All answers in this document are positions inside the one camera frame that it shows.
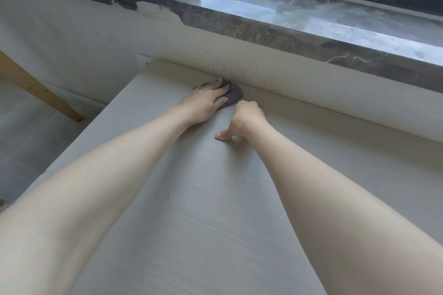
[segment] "person's left hand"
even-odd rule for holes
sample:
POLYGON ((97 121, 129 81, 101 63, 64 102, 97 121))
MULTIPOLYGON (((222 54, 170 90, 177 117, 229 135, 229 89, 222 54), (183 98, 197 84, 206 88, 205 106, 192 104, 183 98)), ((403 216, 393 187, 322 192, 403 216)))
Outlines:
POLYGON ((228 92, 230 86, 226 85, 219 89, 222 83, 223 79, 219 78, 204 87, 197 88, 190 96, 182 100, 180 107, 189 115, 191 124, 208 120, 227 102, 228 98, 222 96, 228 92))

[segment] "hand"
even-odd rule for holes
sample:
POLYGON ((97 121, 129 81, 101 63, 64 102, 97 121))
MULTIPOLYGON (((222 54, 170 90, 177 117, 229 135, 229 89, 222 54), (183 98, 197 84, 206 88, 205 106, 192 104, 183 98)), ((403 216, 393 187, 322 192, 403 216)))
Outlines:
POLYGON ((242 100, 235 107, 229 128, 217 133, 215 139, 224 141, 231 139, 234 135, 247 136, 253 124, 263 122, 267 123, 266 117, 258 104, 242 100))
POLYGON ((194 93, 182 100, 180 107, 186 111, 190 124, 208 120, 228 101, 227 97, 222 96, 228 92, 230 86, 226 85, 219 89, 222 82, 223 79, 219 78, 202 88, 197 88, 194 93))

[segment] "person's left arm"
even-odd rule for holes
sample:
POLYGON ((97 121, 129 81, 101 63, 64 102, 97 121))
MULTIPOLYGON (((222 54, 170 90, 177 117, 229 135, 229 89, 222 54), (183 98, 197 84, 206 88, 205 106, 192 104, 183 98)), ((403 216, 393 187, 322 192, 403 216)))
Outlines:
POLYGON ((227 100, 222 79, 159 118, 83 155, 0 215, 0 288, 65 294, 155 165, 227 100))

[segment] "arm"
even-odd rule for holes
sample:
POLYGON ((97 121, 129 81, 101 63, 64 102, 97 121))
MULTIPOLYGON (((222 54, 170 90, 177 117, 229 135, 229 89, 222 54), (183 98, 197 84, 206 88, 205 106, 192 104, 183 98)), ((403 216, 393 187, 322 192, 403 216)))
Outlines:
POLYGON ((178 107, 61 169, 0 216, 0 288, 67 293, 154 166, 192 124, 227 100, 219 79, 178 107))
POLYGON ((441 294, 443 247, 393 209, 292 143, 255 102, 240 102, 218 140, 246 137, 263 160, 329 295, 441 294))

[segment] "person's right arm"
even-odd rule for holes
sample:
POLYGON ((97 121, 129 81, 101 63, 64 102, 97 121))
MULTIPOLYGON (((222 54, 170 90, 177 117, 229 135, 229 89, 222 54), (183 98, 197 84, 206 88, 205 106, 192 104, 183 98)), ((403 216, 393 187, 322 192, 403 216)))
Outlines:
POLYGON ((362 187, 239 102, 216 139, 247 138, 329 295, 443 294, 443 247, 362 187))

